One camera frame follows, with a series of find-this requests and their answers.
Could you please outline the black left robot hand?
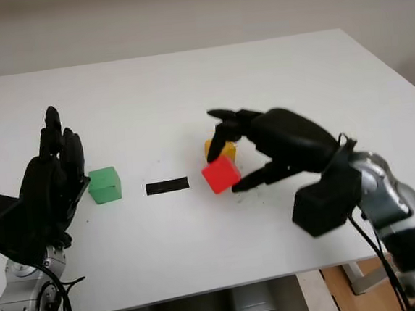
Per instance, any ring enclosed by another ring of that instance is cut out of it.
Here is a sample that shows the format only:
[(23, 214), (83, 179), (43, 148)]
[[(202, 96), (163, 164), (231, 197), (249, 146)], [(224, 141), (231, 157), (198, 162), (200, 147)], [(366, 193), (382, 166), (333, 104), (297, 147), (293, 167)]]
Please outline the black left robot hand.
[(62, 128), (53, 106), (46, 110), (40, 149), (26, 167), (19, 198), (24, 205), (28, 244), (27, 264), (41, 264), (46, 249), (66, 249), (67, 233), (90, 178), (85, 175), (83, 145), (77, 133)]

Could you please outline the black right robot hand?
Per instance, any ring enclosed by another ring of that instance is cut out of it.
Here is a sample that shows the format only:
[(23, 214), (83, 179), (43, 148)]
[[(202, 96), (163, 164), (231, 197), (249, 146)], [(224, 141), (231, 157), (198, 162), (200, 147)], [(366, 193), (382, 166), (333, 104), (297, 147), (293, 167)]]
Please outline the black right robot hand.
[(264, 167), (232, 186), (233, 193), (249, 191), (262, 183), (272, 184), (300, 172), (321, 173), (339, 148), (338, 141), (324, 128), (287, 109), (210, 109), (207, 114), (220, 120), (209, 146), (209, 163), (220, 156), (227, 142), (237, 142), (242, 137), (270, 158)]

